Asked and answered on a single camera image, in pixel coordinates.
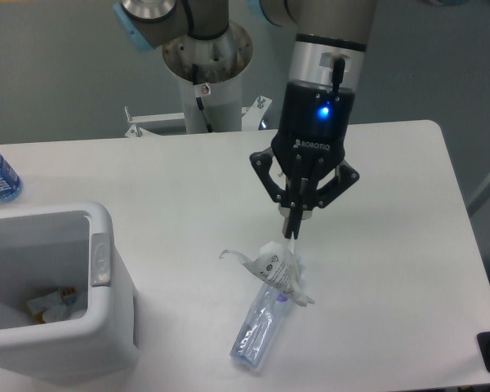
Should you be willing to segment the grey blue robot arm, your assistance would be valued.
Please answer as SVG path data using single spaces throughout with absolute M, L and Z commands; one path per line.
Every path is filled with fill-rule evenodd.
M 250 161 L 284 217 L 283 235 L 359 178 L 345 134 L 363 67 L 374 1 L 251 1 L 272 25 L 296 28 L 278 130 Z M 252 60 L 248 32 L 227 1 L 118 1 L 114 14 L 139 51 L 160 49 L 179 80 L 190 134 L 242 129 L 240 78 Z

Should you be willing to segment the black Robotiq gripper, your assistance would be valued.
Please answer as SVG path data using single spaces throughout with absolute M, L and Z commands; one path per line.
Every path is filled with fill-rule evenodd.
M 305 212 L 325 208 L 359 180 L 359 173 L 344 160 L 354 98 L 355 94 L 343 87 L 335 91 L 289 82 L 272 149 L 250 155 L 267 194 L 285 211 L 284 238 L 298 239 Z M 274 156 L 286 176 L 284 189 L 270 174 Z M 318 188 L 319 181 L 334 169 L 334 177 Z M 301 192 L 302 177 L 307 181 Z

